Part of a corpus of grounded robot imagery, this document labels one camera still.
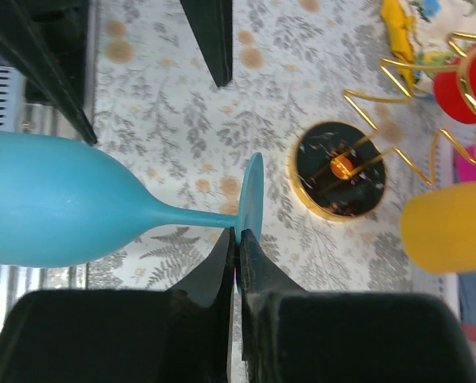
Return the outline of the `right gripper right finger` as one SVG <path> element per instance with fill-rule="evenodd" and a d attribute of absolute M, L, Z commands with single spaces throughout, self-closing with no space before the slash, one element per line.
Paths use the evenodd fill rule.
<path fill-rule="evenodd" d="M 238 281 L 252 382 L 476 382 L 470 347 L 439 298 L 304 290 L 249 230 Z"/>

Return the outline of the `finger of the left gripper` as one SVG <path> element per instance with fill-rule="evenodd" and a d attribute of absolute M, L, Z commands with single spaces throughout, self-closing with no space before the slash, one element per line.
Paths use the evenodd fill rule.
<path fill-rule="evenodd" d="M 61 71 L 23 1 L 0 1 L 0 55 L 33 80 L 87 144 L 97 143 L 82 101 Z"/>
<path fill-rule="evenodd" d="M 233 76 L 233 1 L 180 0 L 191 30 L 217 87 Z"/>

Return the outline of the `yellow plastic goblet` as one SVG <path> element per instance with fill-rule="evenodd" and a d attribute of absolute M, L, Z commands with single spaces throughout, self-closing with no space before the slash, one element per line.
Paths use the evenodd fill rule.
<path fill-rule="evenodd" d="M 404 250 L 432 274 L 476 271 L 476 182 L 411 199 L 400 218 Z"/>

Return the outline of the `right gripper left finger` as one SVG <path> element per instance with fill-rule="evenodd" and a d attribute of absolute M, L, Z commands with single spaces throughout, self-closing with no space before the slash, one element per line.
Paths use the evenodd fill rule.
<path fill-rule="evenodd" d="M 163 291 L 39 290 L 0 333 L 0 382 L 227 382 L 234 230 Z"/>

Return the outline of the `gold wine glass rack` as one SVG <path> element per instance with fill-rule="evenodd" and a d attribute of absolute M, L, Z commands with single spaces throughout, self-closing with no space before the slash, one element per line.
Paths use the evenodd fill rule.
<path fill-rule="evenodd" d="M 459 57 L 466 58 L 466 52 L 476 45 L 476 35 L 452 32 L 447 36 L 447 42 Z M 403 64 L 383 58 L 380 60 L 381 72 L 382 64 L 385 64 L 393 78 L 401 83 L 391 69 L 398 69 Z M 437 73 L 458 68 L 450 63 L 408 67 L 431 72 L 435 76 Z M 362 100 L 384 105 L 407 105 L 413 97 L 407 103 L 375 102 L 378 96 L 351 89 L 344 90 L 342 96 L 371 128 L 371 133 L 366 135 L 358 128 L 338 121 L 317 124 L 298 140 L 288 162 L 289 178 L 300 201 L 316 215 L 336 221 L 355 219 L 376 208 L 383 198 L 387 179 L 385 159 L 391 154 L 396 154 L 427 184 L 432 178 L 422 173 L 401 148 L 393 146 L 379 150 L 373 139 L 379 135 L 380 128 L 357 104 L 358 100 Z M 476 166 L 476 131 L 471 147 L 460 144 L 450 131 L 444 128 L 436 130 L 433 137 L 441 132 L 448 140 L 455 142 L 454 150 L 464 161 Z"/>

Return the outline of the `red plastic wine glass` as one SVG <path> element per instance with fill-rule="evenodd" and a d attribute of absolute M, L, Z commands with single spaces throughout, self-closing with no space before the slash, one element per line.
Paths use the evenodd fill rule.
<path fill-rule="evenodd" d="M 435 99 L 454 120 L 476 124 L 476 45 L 466 52 L 466 58 L 455 58 L 450 65 L 458 68 L 435 76 Z"/>

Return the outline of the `blue plastic goblet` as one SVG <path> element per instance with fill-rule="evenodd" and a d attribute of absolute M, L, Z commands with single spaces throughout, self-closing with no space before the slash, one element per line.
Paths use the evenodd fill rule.
<path fill-rule="evenodd" d="M 112 156 L 79 141 L 0 131 L 0 264 L 70 267 L 166 225 L 262 233 L 264 165 L 251 156 L 235 215 L 157 199 Z"/>

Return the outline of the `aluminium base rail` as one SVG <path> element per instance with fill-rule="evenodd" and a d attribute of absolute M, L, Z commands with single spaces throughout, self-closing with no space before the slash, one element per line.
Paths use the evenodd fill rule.
<path fill-rule="evenodd" d="M 81 140 L 54 107 L 26 102 L 25 90 L 26 79 L 0 57 L 0 130 Z M 50 270 L 0 266 L 0 286 L 17 295 L 49 288 L 84 289 L 87 266 Z"/>

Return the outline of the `white plastic basket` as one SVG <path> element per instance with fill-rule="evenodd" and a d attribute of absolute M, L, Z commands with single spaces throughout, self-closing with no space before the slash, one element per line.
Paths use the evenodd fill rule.
<path fill-rule="evenodd" d="M 410 259 L 411 290 L 441 298 L 456 317 L 460 316 L 458 278 L 465 262 L 458 252 L 465 248 L 459 232 L 458 213 L 462 210 L 450 198 L 457 196 L 453 185 L 455 142 L 443 133 L 433 137 L 428 160 L 419 169 L 431 182 L 416 177 L 414 193 L 400 219 L 400 231 Z"/>

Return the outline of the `dinosaur print cloth bag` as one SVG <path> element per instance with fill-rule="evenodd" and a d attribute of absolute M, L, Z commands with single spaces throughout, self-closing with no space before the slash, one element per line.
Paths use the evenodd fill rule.
<path fill-rule="evenodd" d="M 398 92 L 375 102 L 407 103 L 412 97 L 434 95 L 435 74 L 409 65 L 440 66 L 459 57 L 447 42 L 452 32 L 476 35 L 476 1 L 383 1 L 380 11 L 396 61 L 402 63 L 399 83 L 385 64 L 383 74 Z"/>

